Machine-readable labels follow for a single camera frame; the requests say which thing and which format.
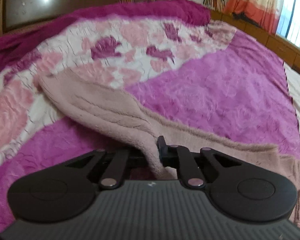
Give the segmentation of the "row of books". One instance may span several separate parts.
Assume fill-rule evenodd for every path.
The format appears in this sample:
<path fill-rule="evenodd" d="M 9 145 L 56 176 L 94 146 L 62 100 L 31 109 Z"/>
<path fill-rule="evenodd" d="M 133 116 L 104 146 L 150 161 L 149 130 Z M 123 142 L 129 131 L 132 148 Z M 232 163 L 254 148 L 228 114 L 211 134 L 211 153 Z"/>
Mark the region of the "row of books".
<path fill-rule="evenodd" d="M 225 0 L 203 0 L 203 5 L 211 10 L 223 12 Z"/>

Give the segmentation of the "cream and orange curtain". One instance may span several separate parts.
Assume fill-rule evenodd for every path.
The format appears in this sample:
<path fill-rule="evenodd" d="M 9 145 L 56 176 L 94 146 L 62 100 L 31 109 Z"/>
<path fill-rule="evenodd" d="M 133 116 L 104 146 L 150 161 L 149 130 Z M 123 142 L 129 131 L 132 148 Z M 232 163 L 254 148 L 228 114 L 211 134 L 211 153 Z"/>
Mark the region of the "cream and orange curtain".
<path fill-rule="evenodd" d="M 284 0 L 228 0 L 225 14 L 243 15 L 269 34 L 275 34 Z"/>

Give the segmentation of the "pink knitted cardigan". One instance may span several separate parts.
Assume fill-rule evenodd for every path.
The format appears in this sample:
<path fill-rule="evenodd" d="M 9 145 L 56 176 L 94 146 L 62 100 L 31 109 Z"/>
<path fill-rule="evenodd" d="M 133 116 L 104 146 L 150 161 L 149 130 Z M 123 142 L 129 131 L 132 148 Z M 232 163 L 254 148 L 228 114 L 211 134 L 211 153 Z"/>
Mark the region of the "pink knitted cardigan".
<path fill-rule="evenodd" d="M 209 147 L 232 157 L 277 172 L 292 181 L 298 191 L 291 220 L 300 228 L 300 160 L 279 154 L 274 144 L 242 144 L 213 133 L 167 120 L 143 107 L 134 96 L 120 89 L 85 81 L 67 69 L 41 76 L 39 85 L 49 100 L 75 122 L 139 149 L 159 179 L 173 179 L 177 173 L 159 160 L 159 136 L 190 150 Z"/>

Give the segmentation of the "wooden low cabinet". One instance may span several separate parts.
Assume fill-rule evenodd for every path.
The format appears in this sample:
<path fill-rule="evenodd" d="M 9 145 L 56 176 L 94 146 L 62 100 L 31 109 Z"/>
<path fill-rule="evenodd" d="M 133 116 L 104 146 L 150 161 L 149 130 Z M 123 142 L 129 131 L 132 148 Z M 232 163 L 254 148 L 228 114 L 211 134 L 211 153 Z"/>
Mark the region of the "wooden low cabinet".
<path fill-rule="evenodd" d="M 210 10 L 212 20 L 220 20 L 256 38 L 256 40 L 283 59 L 293 70 L 300 74 L 300 49 L 279 35 L 270 35 L 265 30 L 231 15 Z"/>

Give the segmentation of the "purple floral bed blanket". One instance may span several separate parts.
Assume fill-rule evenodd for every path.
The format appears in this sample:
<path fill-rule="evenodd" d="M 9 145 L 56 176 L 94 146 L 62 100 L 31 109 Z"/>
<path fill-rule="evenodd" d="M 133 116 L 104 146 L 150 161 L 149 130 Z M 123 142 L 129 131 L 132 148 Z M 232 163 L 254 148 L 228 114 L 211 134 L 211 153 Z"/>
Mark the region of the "purple floral bed blanket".
<path fill-rule="evenodd" d="M 0 37 L 0 232 L 14 221 L 19 178 L 125 143 L 65 116 L 39 85 L 70 69 L 124 90 L 167 120 L 242 144 L 274 144 L 300 160 L 283 61 L 188 0 L 86 8 Z"/>

